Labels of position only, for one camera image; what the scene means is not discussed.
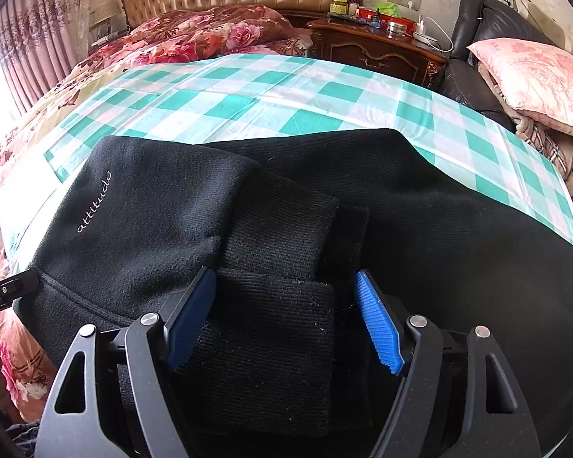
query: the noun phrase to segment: folded blanket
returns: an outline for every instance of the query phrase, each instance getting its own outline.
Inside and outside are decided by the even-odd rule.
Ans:
[[[499,100],[503,111],[514,121],[516,135],[555,166],[573,197],[573,137],[550,129],[521,111],[515,111],[507,104],[500,87],[481,62],[478,64],[478,72]]]

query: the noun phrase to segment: white cable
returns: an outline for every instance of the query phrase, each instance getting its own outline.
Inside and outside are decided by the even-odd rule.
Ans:
[[[450,41],[450,49],[449,50],[442,50],[441,48],[437,48],[435,45],[432,44],[432,42],[429,40],[429,46],[431,48],[433,48],[434,50],[437,50],[441,53],[450,53],[450,51],[454,50],[454,43],[452,42],[452,39],[450,38],[450,36],[448,36],[448,33],[446,31],[444,31],[444,29],[437,23],[435,22],[435,20],[431,19],[430,17],[425,17],[425,19],[429,19],[433,24],[435,24],[437,27],[439,27],[439,30],[444,33],[445,37],[448,38],[448,40]]]

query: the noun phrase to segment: floral comforter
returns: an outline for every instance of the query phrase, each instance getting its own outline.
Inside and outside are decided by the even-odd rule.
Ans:
[[[295,30],[278,12],[258,5],[173,11],[152,19],[80,62],[26,113],[0,145],[0,188],[25,151],[131,67],[230,53],[304,56],[311,45],[309,33]],[[0,280],[9,274],[0,232]],[[0,355],[13,401],[25,420],[39,419],[55,369],[12,310],[0,313]]]

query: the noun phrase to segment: plaid sheet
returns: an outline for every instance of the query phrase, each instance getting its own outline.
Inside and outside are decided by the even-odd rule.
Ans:
[[[391,128],[444,173],[535,218],[573,244],[573,205],[550,162],[452,100],[348,65],[229,55],[132,69],[44,140],[67,183],[104,135],[183,143]]]

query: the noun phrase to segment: pink pillow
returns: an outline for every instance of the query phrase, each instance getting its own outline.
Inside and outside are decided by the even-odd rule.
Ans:
[[[498,38],[469,46],[514,110],[573,136],[573,56],[548,44]]]

